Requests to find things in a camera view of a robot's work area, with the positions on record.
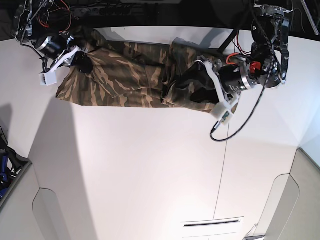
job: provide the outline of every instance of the white table surface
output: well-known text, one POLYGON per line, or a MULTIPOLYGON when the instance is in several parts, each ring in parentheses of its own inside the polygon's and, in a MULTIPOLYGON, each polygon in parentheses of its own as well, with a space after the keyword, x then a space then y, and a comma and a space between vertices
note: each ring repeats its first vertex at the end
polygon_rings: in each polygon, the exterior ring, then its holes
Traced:
MULTIPOLYGON (((101 32, 113 40, 170 44, 178 37, 215 48, 230 30, 101 32)), ((249 50, 251 34, 241 32, 240 42, 249 50)), ((41 61, 15 40, 0 42, 0 118, 10 146, 33 162, 39 185, 57 194, 73 239, 177 239, 180 221, 244 217, 242 232, 230 238, 241 239, 259 222, 275 178, 289 173, 320 105, 319 47, 289 39, 286 86, 266 91, 250 123, 227 146, 210 140, 215 120, 206 113, 56 100, 58 85, 40 86, 41 61)), ((60 83, 67 73, 58 71, 60 83)), ((242 95, 229 134, 248 117, 260 90, 242 95)), ((221 127, 216 137, 227 132, 221 127)))

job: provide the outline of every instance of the black cable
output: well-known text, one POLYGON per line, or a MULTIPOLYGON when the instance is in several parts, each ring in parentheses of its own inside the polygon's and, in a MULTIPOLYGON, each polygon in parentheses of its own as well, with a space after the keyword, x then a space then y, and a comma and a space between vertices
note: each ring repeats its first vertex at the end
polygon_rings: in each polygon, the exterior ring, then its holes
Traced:
POLYGON ((1 129, 1 132, 2 132, 2 135, 3 135, 4 139, 6 141, 6 144, 8 145, 9 144, 8 139, 7 139, 7 137, 5 135, 5 132, 4 132, 4 130, 3 130, 3 128, 1 126, 0 126, 0 129, 1 129))
POLYGON ((320 23, 320 5, 318 5, 316 0, 313 0, 313 1, 314 1, 316 10, 317 10, 317 15, 318 15, 318 21, 317 21, 317 25, 316 25, 316 27, 318 28, 319 27, 319 23, 320 23))
POLYGON ((24 39, 25 39, 27 25, 28 25, 30 22, 32 22, 33 19, 35 19, 35 17, 38 15, 38 13, 40 12, 40 10, 47 4, 47 1, 48 1, 48 0, 41 0, 41 3, 40 3, 40 5, 39 5, 39 9, 35 12, 35 14, 33 15, 33 17, 31 17, 30 20, 26 23, 25 28, 23 29, 23 33, 22 33, 21 40, 20 40, 20 45, 21 45, 21 46, 32 49, 32 50, 40 57, 41 60, 43 60, 44 57, 41 56, 41 54, 38 53, 38 51, 35 50, 32 46, 23 44, 23 41, 24 41, 24 39))
POLYGON ((242 19, 239 22, 238 26, 236 26, 235 29, 233 29, 233 31, 231 32, 231 34, 228 36, 228 38, 223 42, 223 44, 219 47, 219 49, 217 50, 218 53, 223 54, 224 51, 226 50, 226 48, 230 45, 230 43, 233 41, 233 39, 235 39, 235 37, 237 36, 238 31, 241 29, 241 27, 245 24, 247 18, 249 16, 249 12, 245 11, 243 13, 242 19))
POLYGON ((213 141, 215 141, 215 142, 225 142, 225 141, 228 141, 228 140, 234 138, 236 135, 238 135, 238 133, 241 132, 242 129, 244 129, 244 127, 247 125, 247 123, 250 121, 250 119, 251 119, 252 116, 254 115, 254 113, 255 113, 255 111, 256 111, 256 109, 257 109, 257 107, 258 107, 258 105, 259 105, 259 103, 260 103, 260 101, 261 101, 261 99, 262 99, 262 97, 263 97, 263 95, 264 95, 264 93, 265 93, 265 90, 266 90, 266 88, 267 88, 269 79, 270 79, 270 77, 271 77, 272 66, 274 65, 274 61, 275 61, 274 49, 273 49, 273 47, 272 47, 272 45, 271 45, 271 43, 270 43, 270 40, 269 40, 269 38, 268 38, 265 30, 263 29, 262 25, 261 25, 260 22, 258 21, 258 19, 257 19, 256 15, 255 15, 255 12, 254 12, 253 7, 252 7, 251 4, 250 4, 250 11, 251 11, 253 18, 254 18, 257 26, 259 27, 261 33, 263 34, 263 37, 265 38, 266 43, 267 43, 267 45, 268 45, 268 47, 269 47, 269 49, 270 49, 270 56, 271 56, 270 68, 269 68, 269 71, 268 71, 268 73, 267 73, 266 80, 265 80, 265 83, 264 83, 264 85, 263 85, 261 94, 260 94, 260 96, 259 96, 259 98, 258 98, 258 100, 257 100, 257 102, 256 102, 256 104, 255 104, 255 106, 254 106, 254 108, 253 108, 253 110, 252 110, 252 112, 250 113, 249 117, 247 118, 247 120, 244 122, 244 124, 243 124, 233 135, 231 135, 231 136, 229 136, 229 137, 227 137, 227 138, 225 138, 225 139, 215 139, 215 138, 213 137, 213 133, 216 131, 217 125, 218 125, 218 124, 215 124, 214 127, 213 127, 213 129, 212 129, 211 132, 210 132, 210 138, 211 138, 213 141))
POLYGON ((103 6, 109 6, 108 3, 106 2, 103 2, 103 1, 99 1, 99 2, 95 2, 95 3, 92 3, 92 4, 89 4, 89 5, 76 5, 76 6, 72 6, 71 8, 74 9, 74 8, 89 8, 89 7, 94 7, 96 5, 103 5, 103 6))
POLYGON ((235 44, 235 42, 232 40, 233 45, 241 52, 240 48, 235 44))
POLYGON ((238 54, 238 55, 234 55, 234 56, 231 56, 230 58, 244 58, 246 60, 248 60, 250 63, 252 62, 252 58, 251 56, 247 56, 247 55, 243 55, 243 54, 238 54))

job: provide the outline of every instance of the red wire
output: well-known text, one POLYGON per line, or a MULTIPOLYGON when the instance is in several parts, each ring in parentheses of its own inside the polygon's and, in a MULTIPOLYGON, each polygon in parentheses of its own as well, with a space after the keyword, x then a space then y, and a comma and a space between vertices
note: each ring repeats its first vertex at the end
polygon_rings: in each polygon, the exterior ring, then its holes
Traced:
POLYGON ((231 58, 231 57, 234 57, 234 56, 236 56, 236 55, 239 55, 239 53, 238 53, 238 52, 231 53, 231 54, 226 58, 226 61, 225 61, 226 64, 237 65, 237 64, 235 64, 235 63, 233 63, 233 62, 229 62, 230 58, 231 58))
POLYGON ((71 27, 71 22, 72 22, 72 15, 71 15, 71 10, 70 10, 70 8, 69 8, 69 6, 63 1, 63 0, 60 0, 65 6, 66 6, 66 8, 68 9, 68 11, 69 11, 69 13, 70 13, 70 21, 69 21, 69 25, 68 25, 68 27, 65 29, 65 30, 63 30, 63 31, 60 31, 60 33, 62 33, 62 32, 65 32, 65 31, 68 31, 69 30, 69 28, 71 27))
POLYGON ((63 8, 63 7, 58 6, 55 2, 53 2, 53 3, 54 3, 54 5, 55 5, 58 9, 65 9, 65 8, 63 8))
POLYGON ((48 13, 54 13, 54 12, 59 11, 59 10, 66 10, 66 9, 60 7, 60 8, 58 8, 58 9, 56 9, 56 10, 49 11, 48 13))
POLYGON ((50 26, 49 26, 49 24, 47 24, 47 23, 44 23, 44 22, 42 22, 41 20, 40 20, 40 16, 38 15, 38 22, 39 22, 39 24, 42 26, 42 27, 44 27, 44 28, 46 28, 46 29, 48 29, 50 26))
POLYGON ((239 32, 236 34, 236 43, 237 43, 237 45, 238 45, 238 48, 239 48, 240 52, 241 52, 243 55, 251 54, 251 51, 243 51, 242 47, 240 46, 240 43, 239 43, 239 32))

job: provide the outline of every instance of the blue object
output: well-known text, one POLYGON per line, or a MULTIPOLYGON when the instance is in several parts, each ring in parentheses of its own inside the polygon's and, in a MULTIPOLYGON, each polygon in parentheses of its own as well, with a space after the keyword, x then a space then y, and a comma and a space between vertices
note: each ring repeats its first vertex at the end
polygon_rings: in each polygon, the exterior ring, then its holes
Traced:
POLYGON ((1 161, 1 172, 0 172, 0 176, 3 177, 2 181, 3 182, 8 182, 8 176, 6 174, 6 169, 7 169, 7 166, 8 166, 8 160, 9 160, 9 157, 8 155, 4 155, 2 157, 2 161, 1 161))
POLYGON ((6 194, 8 188, 4 188, 0 191, 0 199, 2 199, 4 197, 4 195, 6 194))

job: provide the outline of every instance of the camouflage fabric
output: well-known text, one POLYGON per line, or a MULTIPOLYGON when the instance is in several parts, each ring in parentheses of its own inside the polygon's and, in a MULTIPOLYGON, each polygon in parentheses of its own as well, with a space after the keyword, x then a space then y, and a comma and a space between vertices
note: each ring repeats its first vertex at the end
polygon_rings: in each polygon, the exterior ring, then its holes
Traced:
POLYGON ((136 42, 107 41, 98 31, 80 27, 73 33, 76 44, 88 49, 93 71, 81 73, 71 67, 58 88, 56 98, 82 106, 140 108, 183 107, 210 112, 213 103, 197 103, 190 96, 198 89, 191 83, 176 87, 182 76, 201 55, 195 48, 136 42))

